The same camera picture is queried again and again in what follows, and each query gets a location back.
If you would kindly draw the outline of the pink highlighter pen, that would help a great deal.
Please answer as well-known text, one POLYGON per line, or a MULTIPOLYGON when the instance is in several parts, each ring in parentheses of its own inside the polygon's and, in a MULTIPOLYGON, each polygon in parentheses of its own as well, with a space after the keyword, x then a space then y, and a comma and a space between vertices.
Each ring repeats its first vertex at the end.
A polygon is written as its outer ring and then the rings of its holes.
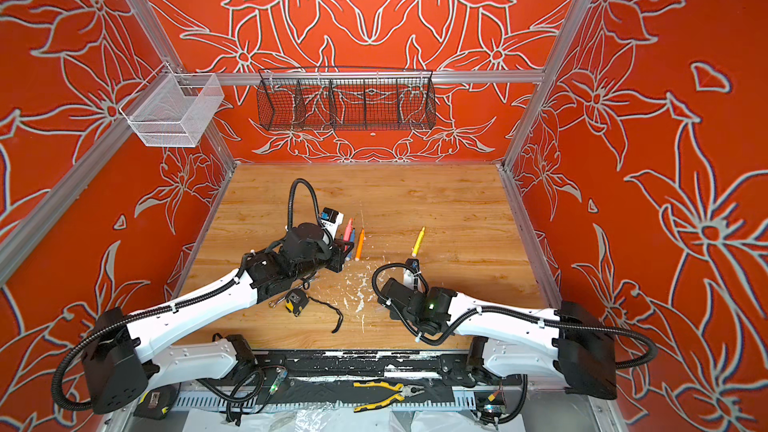
POLYGON ((343 240, 345 242, 349 241, 353 232, 353 218, 350 218, 347 222, 344 234, 343 234, 343 240))

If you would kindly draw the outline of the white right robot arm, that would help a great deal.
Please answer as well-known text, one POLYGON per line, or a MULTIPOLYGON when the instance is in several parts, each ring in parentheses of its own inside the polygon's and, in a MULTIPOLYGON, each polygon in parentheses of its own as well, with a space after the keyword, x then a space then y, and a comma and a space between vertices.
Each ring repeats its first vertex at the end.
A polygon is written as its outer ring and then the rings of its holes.
POLYGON ((658 354, 649 337, 606 326, 574 302, 533 310, 483 301, 429 286, 414 260, 400 266, 412 285, 394 277, 381 283, 380 275, 393 267, 377 268, 371 279, 391 318, 433 347, 453 336, 472 338, 479 347, 474 367, 493 377, 539 378, 567 393, 614 400, 618 371, 644 366, 658 354))

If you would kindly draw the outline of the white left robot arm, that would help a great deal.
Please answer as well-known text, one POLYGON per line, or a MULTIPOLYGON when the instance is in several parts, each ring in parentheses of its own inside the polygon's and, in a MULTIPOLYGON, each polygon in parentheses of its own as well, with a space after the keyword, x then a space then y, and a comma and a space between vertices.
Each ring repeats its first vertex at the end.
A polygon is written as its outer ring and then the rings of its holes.
POLYGON ((288 292, 322 269, 340 272, 353 247, 334 238, 331 229, 302 223, 266 248, 245 253, 237 268, 213 283, 130 314, 120 307, 107 310, 55 369, 54 404, 103 415, 152 388, 185 381, 180 371, 196 356, 175 351, 176 342, 288 292))

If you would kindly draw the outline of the blue marker pen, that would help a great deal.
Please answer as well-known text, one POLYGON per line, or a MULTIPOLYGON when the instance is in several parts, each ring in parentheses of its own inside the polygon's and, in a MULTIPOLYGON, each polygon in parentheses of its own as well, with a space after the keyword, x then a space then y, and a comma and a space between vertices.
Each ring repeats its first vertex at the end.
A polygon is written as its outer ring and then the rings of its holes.
POLYGON ((349 253, 345 257, 345 261, 350 261, 350 260, 352 260, 352 257, 353 257, 353 251, 354 251, 354 248, 355 248, 355 237, 356 237, 356 231, 355 230, 356 229, 353 227, 351 229, 351 232, 350 232, 350 237, 348 239, 345 239, 345 240, 347 240, 348 242, 350 242, 352 244, 351 248, 349 249, 349 253))

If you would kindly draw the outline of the orange marker pen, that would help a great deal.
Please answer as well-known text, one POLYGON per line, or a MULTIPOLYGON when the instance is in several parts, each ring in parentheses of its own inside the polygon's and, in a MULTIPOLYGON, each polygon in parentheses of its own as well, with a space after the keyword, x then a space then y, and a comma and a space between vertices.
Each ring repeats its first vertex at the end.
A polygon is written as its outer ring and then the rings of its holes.
POLYGON ((354 260, 355 261, 360 261, 361 260, 361 256, 362 256, 362 249, 363 249, 363 245, 364 245, 364 241, 365 241, 365 229, 364 228, 362 228, 360 230, 360 233, 359 233, 357 239, 358 240, 357 240, 357 243, 356 243, 354 260))

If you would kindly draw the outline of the yellow highlighter pen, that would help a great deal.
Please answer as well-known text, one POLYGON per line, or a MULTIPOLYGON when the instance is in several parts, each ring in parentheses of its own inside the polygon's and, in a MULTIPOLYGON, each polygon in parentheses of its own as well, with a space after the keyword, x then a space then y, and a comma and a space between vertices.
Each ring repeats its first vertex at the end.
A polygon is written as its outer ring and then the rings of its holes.
POLYGON ((418 253, 419 253, 419 251, 421 249, 421 246, 422 246, 422 243, 423 243, 423 239, 424 239, 425 233, 426 233, 426 227, 423 226, 420 229, 420 231, 418 232, 418 235, 417 235, 417 237, 415 239, 415 242, 414 242, 414 245, 412 247, 411 256, 413 258, 416 258, 418 256, 418 253))

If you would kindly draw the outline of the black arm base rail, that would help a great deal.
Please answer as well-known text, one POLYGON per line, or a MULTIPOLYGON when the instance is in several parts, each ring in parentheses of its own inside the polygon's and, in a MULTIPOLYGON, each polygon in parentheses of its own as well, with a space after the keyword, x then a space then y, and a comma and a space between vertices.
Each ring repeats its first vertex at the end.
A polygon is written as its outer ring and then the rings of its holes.
POLYGON ((257 363, 280 365, 291 378, 321 380, 435 380, 449 386, 498 385, 501 379, 466 351, 256 350, 257 363))

